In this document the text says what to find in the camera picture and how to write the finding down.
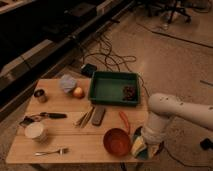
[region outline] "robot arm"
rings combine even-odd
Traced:
[[[186,103],[176,96],[160,93],[149,98],[148,106],[150,115],[141,132],[148,144],[164,140],[166,127],[175,116],[213,131],[213,106]]]

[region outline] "concrete floor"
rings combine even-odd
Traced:
[[[129,66],[134,72],[142,75],[150,94],[156,92],[169,93],[175,94],[185,101],[213,104],[213,87],[200,83],[200,80],[213,82],[213,49],[147,31],[138,24],[144,24],[144,14],[141,15],[140,10],[136,10],[134,13],[127,12],[122,16],[119,24],[114,24],[105,33],[113,45],[113,50],[119,55],[134,55],[137,57],[137,62],[131,63]],[[196,18],[196,20],[199,20],[200,27],[202,27],[202,22],[208,23],[208,29],[205,33],[202,33],[205,36],[194,38],[197,42],[209,37],[206,43],[213,43],[210,41],[213,35],[213,12],[209,15],[211,17],[205,18],[205,15],[200,14]],[[146,18],[146,22],[148,19],[153,22],[156,18]],[[194,34],[201,35],[200,27],[190,28],[194,29],[191,30]],[[88,46],[88,49],[91,52],[97,51],[98,45],[93,42]],[[101,70],[105,69],[94,58],[88,58],[86,62],[96,64]],[[61,73],[67,73],[69,70],[70,66],[63,69]],[[0,124],[2,130],[0,132],[0,170],[2,171],[34,170],[28,165],[5,164],[5,157],[26,105],[27,102]],[[165,145],[176,158],[189,165],[209,165],[213,167],[213,151],[203,151],[199,146],[200,141],[206,137],[213,140],[212,132],[183,119],[175,118],[167,133]],[[119,170],[119,166],[113,164],[66,164],[46,167],[49,167],[50,170]],[[127,167],[128,170],[135,170],[135,164],[128,164]],[[146,163],[138,170],[207,171],[208,168],[184,167],[171,159],[164,150],[160,154],[160,162]]]

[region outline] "orange bowl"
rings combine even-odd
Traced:
[[[113,128],[104,135],[104,147],[114,156],[127,155],[131,150],[131,141],[128,134],[119,128]]]

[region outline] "plastic container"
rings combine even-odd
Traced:
[[[126,86],[135,88],[134,99],[124,100]],[[136,106],[140,103],[138,76],[135,73],[96,71],[88,97],[93,104]]]

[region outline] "chair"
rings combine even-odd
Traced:
[[[178,6],[179,2],[181,3],[182,0],[174,0],[173,5],[167,5],[166,4],[163,9],[157,10],[155,12],[155,14],[158,15],[161,12],[171,11],[171,15],[170,15],[170,17],[169,17],[169,19],[167,21],[168,24],[170,24],[170,23],[172,23],[172,19],[173,19],[174,13],[177,12],[177,13],[185,16],[186,17],[186,22],[190,23],[191,22],[191,16],[186,13],[186,9],[184,7],[179,7]]]

